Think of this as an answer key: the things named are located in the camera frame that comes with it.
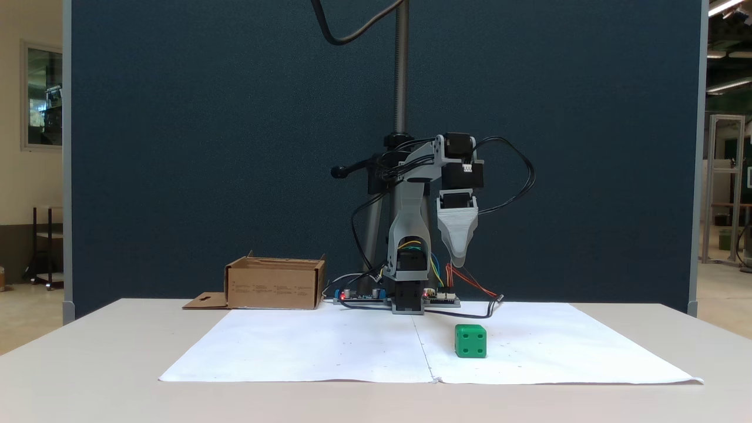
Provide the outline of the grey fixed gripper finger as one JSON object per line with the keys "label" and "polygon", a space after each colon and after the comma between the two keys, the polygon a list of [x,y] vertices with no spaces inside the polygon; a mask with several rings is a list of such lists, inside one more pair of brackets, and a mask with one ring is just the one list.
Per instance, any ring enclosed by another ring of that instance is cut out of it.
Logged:
{"label": "grey fixed gripper finger", "polygon": [[464,267],[468,245],[478,225],[477,211],[437,212],[441,240],[451,255],[456,268]]}

